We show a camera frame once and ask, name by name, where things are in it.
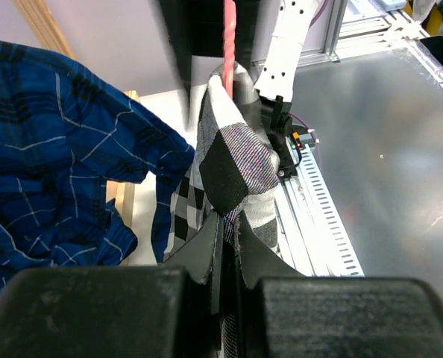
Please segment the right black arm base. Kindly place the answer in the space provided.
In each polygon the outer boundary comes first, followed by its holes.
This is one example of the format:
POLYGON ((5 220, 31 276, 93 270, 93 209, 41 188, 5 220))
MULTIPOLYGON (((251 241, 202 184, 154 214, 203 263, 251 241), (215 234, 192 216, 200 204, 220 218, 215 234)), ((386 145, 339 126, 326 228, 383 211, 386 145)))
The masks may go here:
POLYGON ((285 102, 280 95, 275 100, 260 96, 261 100, 261 123, 268 136, 272 148, 280 159, 278 177, 288 180, 297 177, 297 167, 301 162, 299 153, 298 162, 292 159, 291 145, 287 142, 291 137, 292 117, 289 114, 291 104, 285 102))

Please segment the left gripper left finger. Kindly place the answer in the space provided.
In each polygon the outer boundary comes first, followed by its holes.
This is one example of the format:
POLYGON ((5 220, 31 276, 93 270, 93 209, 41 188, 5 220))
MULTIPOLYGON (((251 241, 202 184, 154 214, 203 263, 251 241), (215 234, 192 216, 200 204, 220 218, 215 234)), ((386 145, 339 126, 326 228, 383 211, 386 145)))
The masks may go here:
POLYGON ((223 224, 158 266, 34 268, 0 296, 0 357, 214 357, 223 224))

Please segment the pink wire hanger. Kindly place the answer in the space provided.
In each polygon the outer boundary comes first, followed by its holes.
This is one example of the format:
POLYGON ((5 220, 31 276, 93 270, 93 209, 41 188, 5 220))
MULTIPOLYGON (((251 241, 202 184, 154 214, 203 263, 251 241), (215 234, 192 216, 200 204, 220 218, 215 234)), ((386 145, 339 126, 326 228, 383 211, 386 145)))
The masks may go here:
POLYGON ((236 3, 233 0, 224 0, 224 32, 223 52, 224 62, 222 70, 222 82, 227 95, 233 98, 233 77, 235 63, 235 39, 236 39, 236 3))

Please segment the blue plaid shirt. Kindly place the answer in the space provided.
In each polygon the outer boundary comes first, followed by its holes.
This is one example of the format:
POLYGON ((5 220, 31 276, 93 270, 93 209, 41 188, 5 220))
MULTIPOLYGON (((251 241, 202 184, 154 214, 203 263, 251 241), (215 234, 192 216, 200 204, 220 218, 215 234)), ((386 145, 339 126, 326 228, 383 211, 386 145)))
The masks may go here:
POLYGON ((156 178, 151 245, 163 260, 185 139, 57 52, 0 40, 0 293, 20 271, 117 266, 137 246, 107 183, 156 178))

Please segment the black white checkered shirt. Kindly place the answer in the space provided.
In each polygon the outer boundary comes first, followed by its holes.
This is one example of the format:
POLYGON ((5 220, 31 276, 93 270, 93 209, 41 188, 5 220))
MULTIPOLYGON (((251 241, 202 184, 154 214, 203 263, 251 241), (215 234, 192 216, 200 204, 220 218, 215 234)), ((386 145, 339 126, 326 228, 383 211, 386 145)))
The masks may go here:
POLYGON ((261 119, 248 71, 233 68, 232 90, 222 70, 201 100, 193 161, 172 194, 163 262, 186 271, 187 294, 177 327, 185 357, 237 357, 240 324, 258 321, 254 291, 286 270, 276 254, 274 197, 280 158, 261 119))

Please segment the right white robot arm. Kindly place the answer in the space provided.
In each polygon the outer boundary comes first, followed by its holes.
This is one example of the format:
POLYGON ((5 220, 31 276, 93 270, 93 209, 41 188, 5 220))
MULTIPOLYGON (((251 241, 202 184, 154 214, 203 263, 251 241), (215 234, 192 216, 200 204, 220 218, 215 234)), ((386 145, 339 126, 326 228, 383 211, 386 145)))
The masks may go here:
MULTIPOLYGON (((166 27, 175 68, 191 105, 192 59, 219 57, 222 80, 233 95, 236 65, 250 66, 260 1, 156 1, 166 27)), ((327 7, 326 1, 280 1, 268 53, 255 82, 259 95, 268 100, 292 100, 294 72, 307 35, 327 7)))

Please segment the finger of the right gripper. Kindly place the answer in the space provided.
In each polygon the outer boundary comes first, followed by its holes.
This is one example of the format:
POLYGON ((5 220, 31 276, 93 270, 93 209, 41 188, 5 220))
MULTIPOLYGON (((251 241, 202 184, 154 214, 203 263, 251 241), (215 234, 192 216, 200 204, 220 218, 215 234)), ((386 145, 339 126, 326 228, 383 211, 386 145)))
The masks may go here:
POLYGON ((257 29, 260 0, 238 0, 236 3, 236 62, 249 70, 257 29))
POLYGON ((192 61, 222 61, 222 1, 158 0, 155 4, 165 25, 177 76, 183 90, 185 126, 190 126, 192 61))

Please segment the aluminium mounting rail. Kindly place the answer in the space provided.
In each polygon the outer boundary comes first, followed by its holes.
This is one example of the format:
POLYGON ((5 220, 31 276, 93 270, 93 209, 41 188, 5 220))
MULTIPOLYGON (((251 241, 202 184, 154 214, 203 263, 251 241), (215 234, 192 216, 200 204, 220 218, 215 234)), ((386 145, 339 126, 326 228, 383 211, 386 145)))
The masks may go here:
POLYGON ((280 257, 301 274, 315 275, 307 245, 301 234, 295 211, 286 196, 286 186, 280 183, 275 191, 275 209, 278 224, 278 248, 280 257))

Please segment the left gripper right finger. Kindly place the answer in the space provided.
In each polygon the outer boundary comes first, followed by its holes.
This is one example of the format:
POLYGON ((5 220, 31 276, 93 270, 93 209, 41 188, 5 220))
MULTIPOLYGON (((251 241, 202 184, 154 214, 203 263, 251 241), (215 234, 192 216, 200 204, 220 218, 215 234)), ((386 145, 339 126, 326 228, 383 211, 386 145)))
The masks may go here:
POLYGON ((403 278, 306 277, 240 216, 240 357, 443 357, 443 302, 403 278))

